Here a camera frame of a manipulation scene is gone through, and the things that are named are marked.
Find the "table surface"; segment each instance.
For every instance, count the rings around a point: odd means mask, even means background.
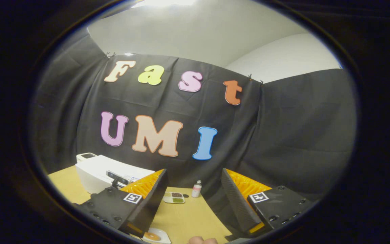
[[[52,173],[49,178],[70,202],[82,204],[90,199],[90,194],[82,186],[75,166]],[[202,236],[204,239],[216,238],[218,244],[228,242],[225,236],[231,235],[231,232],[216,217],[201,195],[193,198],[191,188],[168,187],[167,191],[187,194],[189,197],[185,198],[184,204],[161,201],[151,228],[167,232],[173,244],[186,244],[193,236]]]

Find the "black cloth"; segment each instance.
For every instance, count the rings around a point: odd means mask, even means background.
[[[116,82],[104,82],[115,62],[123,60],[135,60],[136,65]],[[164,67],[159,85],[138,82],[149,65]],[[196,93],[178,88],[185,71],[203,75]],[[243,88],[237,93],[240,105],[226,102],[223,82],[227,80],[237,80]],[[77,154],[94,153],[150,170],[167,168],[173,187],[192,187],[201,179],[201,193],[209,206],[238,233],[221,187],[222,168],[319,199],[338,179],[353,149],[356,101],[352,83],[342,69],[262,85],[224,68],[177,57],[107,57],[84,31],[60,46],[44,69],[31,107],[31,146],[48,173],[73,166]],[[103,111],[114,115],[110,135],[116,134],[117,115],[129,119],[120,146],[110,146],[101,138]],[[183,123],[178,156],[132,150],[137,115],[152,117],[157,131],[169,120]],[[206,161],[192,158],[201,126],[218,130],[212,158]]]

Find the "white box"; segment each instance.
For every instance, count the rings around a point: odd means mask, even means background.
[[[103,155],[85,159],[76,164],[81,183],[90,194],[100,193],[112,185],[113,179],[106,175],[107,170],[119,176],[128,176],[134,182],[154,173],[153,170],[128,165]]]

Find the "white printer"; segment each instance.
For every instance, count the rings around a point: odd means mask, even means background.
[[[153,170],[128,165],[93,153],[79,154],[76,161],[76,171],[81,183],[90,194],[100,193],[104,188],[110,187],[115,179],[118,187],[124,187],[154,173]]]

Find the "white bottle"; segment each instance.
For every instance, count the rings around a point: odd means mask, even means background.
[[[197,198],[199,197],[199,193],[201,191],[201,180],[198,180],[196,184],[194,184],[193,190],[192,190],[192,197]]]

